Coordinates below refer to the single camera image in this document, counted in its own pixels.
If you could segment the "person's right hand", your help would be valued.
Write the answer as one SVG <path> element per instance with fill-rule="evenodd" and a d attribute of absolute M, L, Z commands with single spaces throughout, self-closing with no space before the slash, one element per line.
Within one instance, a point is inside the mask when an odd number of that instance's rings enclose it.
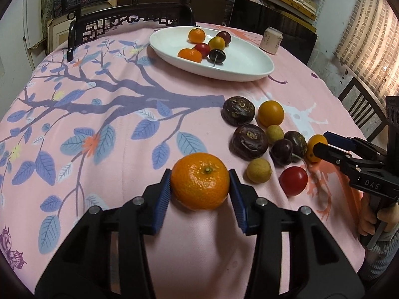
<path fill-rule="evenodd" d="M 363 236 L 375 234 L 375 224 L 379 219 L 381 222 L 387 223 L 384 232 L 395 233 L 398 230 L 398 203 L 393 207 L 381 209 L 377 214 L 370 206 L 371 196 L 364 192 L 360 201 L 358 233 Z"/>

